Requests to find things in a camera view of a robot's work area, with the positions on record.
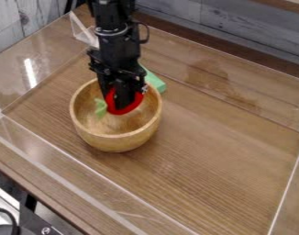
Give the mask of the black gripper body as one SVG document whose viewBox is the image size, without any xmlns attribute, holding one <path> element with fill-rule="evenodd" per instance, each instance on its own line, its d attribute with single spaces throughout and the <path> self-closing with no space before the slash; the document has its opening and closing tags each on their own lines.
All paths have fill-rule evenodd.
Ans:
<svg viewBox="0 0 299 235">
<path fill-rule="evenodd" d="M 98 74 L 100 82 L 116 80 L 142 82 L 147 72 L 139 63 L 142 57 L 142 45 L 147 39 L 142 39 L 138 28 L 122 30 L 95 30 L 99 47 L 91 47 L 90 69 Z"/>
</svg>

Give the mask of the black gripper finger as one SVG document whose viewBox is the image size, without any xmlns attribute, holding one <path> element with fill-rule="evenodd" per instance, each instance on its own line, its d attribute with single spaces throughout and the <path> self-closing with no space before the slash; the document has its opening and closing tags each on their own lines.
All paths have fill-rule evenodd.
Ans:
<svg viewBox="0 0 299 235">
<path fill-rule="evenodd" d="M 143 76 L 120 76 L 114 82 L 115 107 L 124 108 L 135 100 L 135 93 L 146 93 L 146 81 Z"/>
<path fill-rule="evenodd" d="M 111 99 L 111 95 L 114 92 L 114 82 L 115 82 L 115 78 L 112 75 L 107 75 L 103 73 L 98 74 L 98 83 L 99 83 L 100 91 L 106 100 Z"/>
</svg>

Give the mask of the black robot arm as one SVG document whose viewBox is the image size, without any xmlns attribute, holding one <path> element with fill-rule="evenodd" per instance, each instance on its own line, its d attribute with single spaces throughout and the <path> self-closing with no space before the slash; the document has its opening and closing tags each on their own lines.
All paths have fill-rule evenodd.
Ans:
<svg viewBox="0 0 299 235">
<path fill-rule="evenodd" d="M 147 71 L 139 64 L 143 39 L 140 26 L 150 27 L 134 19 L 135 0 L 87 0 L 95 17 L 99 48 L 91 47 L 90 69 L 98 74 L 98 84 L 107 103 L 108 112 L 124 115 L 142 103 L 147 92 Z"/>
</svg>

